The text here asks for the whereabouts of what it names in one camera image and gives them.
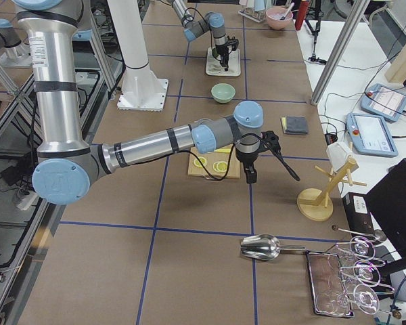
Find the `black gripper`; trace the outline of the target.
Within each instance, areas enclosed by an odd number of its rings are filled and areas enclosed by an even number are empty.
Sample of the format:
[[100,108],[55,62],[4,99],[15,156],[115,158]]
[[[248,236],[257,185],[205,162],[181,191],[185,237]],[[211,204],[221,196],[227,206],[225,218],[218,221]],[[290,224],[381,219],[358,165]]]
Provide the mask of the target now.
[[284,166],[286,171],[296,180],[300,177],[296,171],[284,160],[280,152],[279,137],[274,131],[263,131],[260,135],[246,133],[241,136],[240,141],[235,145],[236,158],[243,164],[246,175],[246,183],[257,182],[257,171],[254,162],[260,153],[270,151],[276,159]]
[[221,67],[224,68],[224,71],[229,70],[229,54],[232,51],[235,51],[239,46],[239,40],[235,37],[230,36],[222,36],[222,37],[213,37],[215,42],[215,47],[219,56],[215,58],[219,61]]

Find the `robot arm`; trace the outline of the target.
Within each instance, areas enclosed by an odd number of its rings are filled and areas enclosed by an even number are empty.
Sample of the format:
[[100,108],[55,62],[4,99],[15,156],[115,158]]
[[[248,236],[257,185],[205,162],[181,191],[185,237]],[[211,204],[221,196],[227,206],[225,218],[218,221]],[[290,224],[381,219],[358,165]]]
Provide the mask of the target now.
[[194,8],[201,17],[196,20],[186,7],[184,1],[166,1],[177,14],[184,28],[185,38],[190,43],[210,33],[210,47],[206,55],[206,73],[237,77],[240,75],[239,40],[227,35],[225,20],[221,13],[208,12],[204,16]]
[[[253,101],[240,102],[233,115],[212,121],[174,127],[114,145],[89,145],[82,136],[78,113],[72,38],[90,14],[85,1],[13,1],[19,25],[30,45],[34,91],[39,107],[42,143],[37,148],[38,165],[31,182],[35,192],[47,202],[67,205],[84,197],[91,185],[118,168],[152,162],[176,153],[200,154],[232,144],[243,164],[247,183],[255,183],[254,161],[269,150],[288,173],[298,174],[284,161],[278,137],[261,131],[263,109]],[[181,19],[184,34],[193,41],[211,32],[221,66],[228,68],[230,51],[237,39],[225,32],[221,13],[208,12],[200,20],[187,13],[183,1],[168,1]],[[163,109],[167,79],[158,79],[150,68],[137,1],[108,1],[120,45],[125,73],[121,108]]]

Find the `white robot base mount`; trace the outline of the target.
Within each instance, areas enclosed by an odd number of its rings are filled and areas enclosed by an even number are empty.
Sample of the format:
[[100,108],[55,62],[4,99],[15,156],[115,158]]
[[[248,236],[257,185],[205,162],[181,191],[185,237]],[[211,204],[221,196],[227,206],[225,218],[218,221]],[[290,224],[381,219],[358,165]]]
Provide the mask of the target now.
[[118,108],[161,111],[168,80],[157,78],[150,68],[137,2],[113,0],[108,6],[125,63]]

